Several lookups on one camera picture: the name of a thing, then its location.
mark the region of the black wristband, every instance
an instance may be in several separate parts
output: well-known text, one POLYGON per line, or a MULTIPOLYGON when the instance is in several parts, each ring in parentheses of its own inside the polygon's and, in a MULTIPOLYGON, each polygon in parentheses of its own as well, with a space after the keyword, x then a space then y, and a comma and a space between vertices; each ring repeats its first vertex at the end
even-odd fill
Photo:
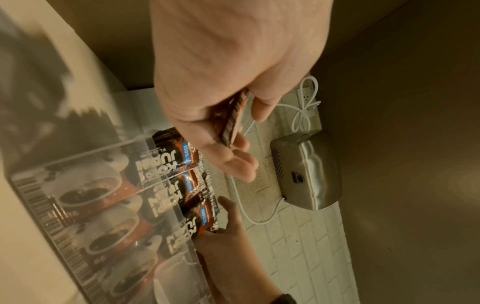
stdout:
POLYGON ((271 304, 297 304, 297 301, 295 301, 291 295, 286 293, 286 294, 282 294, 271 304))

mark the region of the perforated grille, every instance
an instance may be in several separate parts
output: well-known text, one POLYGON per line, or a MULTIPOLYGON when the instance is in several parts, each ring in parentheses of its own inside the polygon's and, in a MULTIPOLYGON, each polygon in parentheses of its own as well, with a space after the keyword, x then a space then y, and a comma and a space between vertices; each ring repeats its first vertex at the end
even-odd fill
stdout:
POLYGON ((284 177, 284 171, 282 170, 282 162, 280 162, 280 155, 276 148, 273 148, 271 151, 271 156, 273 158, 273 164, 275 165, 276 175, 279 179, 284 177))

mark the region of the white brick wall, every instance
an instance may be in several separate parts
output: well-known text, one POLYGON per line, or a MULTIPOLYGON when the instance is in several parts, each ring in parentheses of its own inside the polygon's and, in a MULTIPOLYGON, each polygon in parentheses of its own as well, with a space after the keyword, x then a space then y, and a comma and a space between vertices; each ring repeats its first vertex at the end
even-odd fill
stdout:
MULTIPOLYGON (((293 104, 292 91, 282 102, 293 104)), ((244 126, 250 121, 250 105, 244 114, 244 126)), ((270 141, 290 133, 290 122, 295 112, 276 107, 262 124, 257 124, 246 135, 250 153, 260 163, 257 178, 252 184, 236 180, 241 201, 254 220, 270 217, 281 198, 273 165, 270 141)), ((320 125, 319 117, 312 117, 312 129, 320 125)), ((217 195, 235 201, 229 179, 206 164, 217 195)), ((338 203, 322 211, 308 211, 282 203, 276 218, 267 225, 254 226, 245 217, 243 226, 263 267, 275 284, 295 300, 306 304, 358 304, 357 284, 347 247, 338 203)), ((220 226, 226 227, 227 213, 220 211, 220 226)))

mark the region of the blue label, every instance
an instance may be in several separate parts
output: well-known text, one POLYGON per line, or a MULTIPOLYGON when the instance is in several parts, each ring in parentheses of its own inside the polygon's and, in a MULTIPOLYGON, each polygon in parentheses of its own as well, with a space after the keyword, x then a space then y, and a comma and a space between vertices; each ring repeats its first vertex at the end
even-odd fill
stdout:
POLYGON ((192 180, 190 179, 190 175, 188 172, 185 172, 183 174, 183 179, 185 180, 186 188, 188 190, 188 193, 192 193, 194 190, 194 184, 192 183, 192 180))
POLYGON ((190 166, 190 164, 192 163, 192 156, 190 155, 189 143, 184 143, 181 146, 181 150, 183 152, 183 161, 185 163, 185 166, 190 166))
POLYGON ((207 210, 205 207, 202 207, 200 209, 200 215, 201 215, 201 225, 206 226, 209 223, 209 219, 207 218, 207 210))

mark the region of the barcode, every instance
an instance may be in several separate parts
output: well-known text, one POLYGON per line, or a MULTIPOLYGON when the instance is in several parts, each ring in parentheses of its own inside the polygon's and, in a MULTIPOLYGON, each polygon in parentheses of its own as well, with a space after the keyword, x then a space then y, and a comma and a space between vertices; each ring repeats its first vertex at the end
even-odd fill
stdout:
POLYGON ((77 241, 67 229, 68 215, 63 210, 58 210, 59 207, 55 199, 44 194, 41 182, 34 177, 17 180, 14 185, 50 237, 74 277, 83 287, 92 304, 108 304, 106 293, 94 277, 95 273, 85 262, 79 251, 77 241))

